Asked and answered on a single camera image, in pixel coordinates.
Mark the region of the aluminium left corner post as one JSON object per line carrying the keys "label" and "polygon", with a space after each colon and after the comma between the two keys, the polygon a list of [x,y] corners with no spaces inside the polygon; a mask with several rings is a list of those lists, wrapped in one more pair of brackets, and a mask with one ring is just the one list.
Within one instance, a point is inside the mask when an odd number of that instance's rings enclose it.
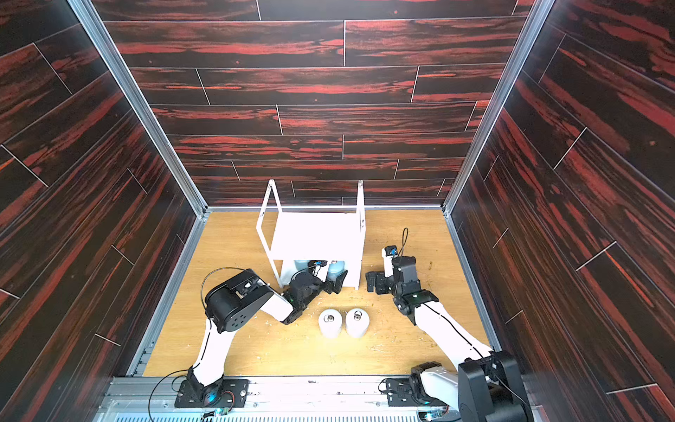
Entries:
{"label": "aluminium left corner post", "polygon": [[205,219],[208,208],[207,202],[181,163],[178,154],[173,149],[166,133],[161,128],[149,103],[143,96],[141,89],[133,78],[128,65],[123,60],[109,31],[107,31],[103,21],[100,19],[92,1],[68,0],[67,3],[75,13],[95,49],[97,49],[117,85],[121,88],[121,91],[148,133],[158,154],[163,158],[172,176],[176,179],[196,216],[200,219]]}

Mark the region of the white tea canister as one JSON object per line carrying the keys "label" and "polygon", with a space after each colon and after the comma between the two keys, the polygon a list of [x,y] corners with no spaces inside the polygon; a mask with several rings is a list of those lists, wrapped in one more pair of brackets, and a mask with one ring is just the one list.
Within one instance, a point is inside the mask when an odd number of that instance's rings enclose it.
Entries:
{"label": "white tea canister", "polygon": [[370,325],[370,317],[363,309],[351,309],[346,314],[346,332],[354,339],[362,338]]}
{"label": "white tea canister", "polygon": [[326,309],[320,314],[318,324],[323,337],[335,339],[343,329],[342,314],[336,309]]}

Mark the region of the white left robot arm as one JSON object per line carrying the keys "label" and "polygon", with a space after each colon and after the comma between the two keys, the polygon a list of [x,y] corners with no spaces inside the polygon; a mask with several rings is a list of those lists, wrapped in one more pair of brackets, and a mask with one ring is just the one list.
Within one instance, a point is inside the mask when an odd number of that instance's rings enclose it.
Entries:
{"label": "white left robot arm", "polygon": [[253,270],[245,269],[202,295],[206,330],[198,359],[187,371],[187,385],[198,399],[218,388],[223,379],[224,362],[236,332],[259,311],[284,325],[297,320],[321,293],[338,294],[347,276],[335,261],[311,260],[291,276],[283,293],[277,293]]}

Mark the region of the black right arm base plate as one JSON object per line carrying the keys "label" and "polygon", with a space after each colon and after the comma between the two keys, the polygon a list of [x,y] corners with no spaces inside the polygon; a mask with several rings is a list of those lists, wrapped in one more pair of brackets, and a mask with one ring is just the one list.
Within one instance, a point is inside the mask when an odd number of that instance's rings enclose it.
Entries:
{"label": "black right arm base plate", "polygon": [[384,378],[378,390],[386,396],[389,407],[439,405],[438,400],[415,393],[409,378]]}

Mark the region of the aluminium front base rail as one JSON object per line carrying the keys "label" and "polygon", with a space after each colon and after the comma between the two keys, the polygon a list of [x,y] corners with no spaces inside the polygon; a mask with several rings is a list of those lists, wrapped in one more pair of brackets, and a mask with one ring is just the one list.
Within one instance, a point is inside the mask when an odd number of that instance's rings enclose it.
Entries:
{"label": "aluminium front base rail", "polygon": [[214,409],[175,406],[179,379],[116,378],[97,421],[457,421],[444,405],[422,406],[399,395],[405,376],[251,376]]}

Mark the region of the white two-tier metal shelf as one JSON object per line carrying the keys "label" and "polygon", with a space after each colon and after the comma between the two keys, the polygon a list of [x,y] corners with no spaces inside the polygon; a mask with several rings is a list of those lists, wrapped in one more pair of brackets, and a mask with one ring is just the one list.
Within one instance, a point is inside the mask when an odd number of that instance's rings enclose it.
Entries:
{"label": "white two-tier metal shelf", "polygon": [[360,286],[360,273],[366,236],[364,183],[358,184],[357,207],[354,212],[294,212],[276,203],[278,217],[272,237],[267,244],[262,231],[266,205],[270,197],[278,199],[274,180],[269,180],[256,230],[265,254],[281,287],[290,283],[297,271],[297,260],[343,261],[347,271],[343,286]]}

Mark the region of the teal tea canister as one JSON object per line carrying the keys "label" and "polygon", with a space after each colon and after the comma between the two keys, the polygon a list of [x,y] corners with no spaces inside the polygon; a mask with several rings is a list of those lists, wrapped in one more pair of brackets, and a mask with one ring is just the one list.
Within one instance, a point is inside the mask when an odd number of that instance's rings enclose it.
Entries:
{"label": "teal tea canister", "polygon": [[291,280],[294,280],[299,274],[315,274],[316,260],[295,260],[295,266],[297,271],[291,277]]}
{"label": "teal tea canister", "polygon": [[333,260],[328,267],[327,281],[343,282],[346,277],[346,263]]}

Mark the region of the aluminium right corner post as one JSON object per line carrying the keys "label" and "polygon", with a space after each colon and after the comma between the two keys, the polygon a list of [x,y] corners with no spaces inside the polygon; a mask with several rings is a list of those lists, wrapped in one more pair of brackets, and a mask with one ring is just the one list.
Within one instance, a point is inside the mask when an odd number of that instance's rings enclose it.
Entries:
{"label": "aluminium right corner post", "polygon": [[525,25],[522,28],[521,34],[514,46],[504,72],[497,83],[495,92],[493,93],[490,103],[485,110],[483,119],[481,120],[476,135],[469,148],[462,168],[458,174],[454,186],[443,204],[443,212],[446,220],[449,222],[451,213],[457,204],[462,189],[469,180],[469,176],[476,166],[478,158],[482,153],[485,144],[488,141],[490,132],[496,124],[497,118],[508,99],[513,86],[520,75],[520,72],[527,61],[531,49],[543,28],[548,14],[553,7],[555,0],[538,0],[534,2],[534,6],[528,15]]}

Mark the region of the aluminium corner post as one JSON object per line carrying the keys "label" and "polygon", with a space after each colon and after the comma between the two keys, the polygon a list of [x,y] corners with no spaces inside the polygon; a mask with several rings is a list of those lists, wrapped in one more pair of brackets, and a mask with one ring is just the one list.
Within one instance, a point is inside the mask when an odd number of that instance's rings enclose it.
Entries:
{"label": "aluminium corner post", "polygon": [[178,154],[173,149],[166,133],[161,128],[149,103],[143,96],[141,89],[133,78],[128,65],[123,60],[109,31],[107,31],[103,21],[100,19],[92,1],[68,0],[67,3],[75,13],[95,49],[97,49],[117,85],[121,88],[121,91],[148,133],[158,154],[163,158],[172,176],[176,179],[196,216],[200,219],[205,219],[208,208],[207,202],[181,163]]}
{"label": "aluminium corner post", "polygon": [[497,118],[508,99],[513,86],[520,75],[520,72],[527,61],[531,49],[543,28],[548,14],[553,7],[555,0],[538,0],[534,2],[534,6],[528,15],[525,25],[522,28],[521,34],[514,46],[504,72],[497,83],[495,92],[493,93],[490,103],[485,110],[483,119],[481,120],[476,135],[469,148],[462,168],[458,174],[454,186],[443,204],[443,212],[446,220],[449,222],[451,213],[457,204],[462,189],[469,180],[469,176],[476,166],[478,158],[482,153],[485,144],[488,141],[490,132],[496,124]]}

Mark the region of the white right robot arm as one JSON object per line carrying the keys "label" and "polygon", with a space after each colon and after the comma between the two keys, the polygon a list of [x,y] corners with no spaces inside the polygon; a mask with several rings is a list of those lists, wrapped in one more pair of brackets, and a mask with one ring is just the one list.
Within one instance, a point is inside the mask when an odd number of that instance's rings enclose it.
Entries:
{"label": "white right robot arm", "polygon": [[367,290],[393,295],[397,309],[439,346],[457,374],[438,362],[411,369],[411,398],[418,404],[445,404],[462,421],[533,421],[532,407],[513,355],[493,351],[446,311],[439,298],[421,288],[416,259],[383,258],[382,272],[366,274]]}

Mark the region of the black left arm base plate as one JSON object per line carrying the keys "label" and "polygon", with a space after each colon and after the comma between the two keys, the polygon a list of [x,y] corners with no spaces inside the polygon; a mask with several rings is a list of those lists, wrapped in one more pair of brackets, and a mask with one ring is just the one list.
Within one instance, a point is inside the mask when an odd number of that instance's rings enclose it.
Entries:
{"label": "black left arm base plate", "polygon": [[174,406],[179,409],[244,408],[248,396],[248,379],[225,378],[203,387],[196,381],[183,381]]}

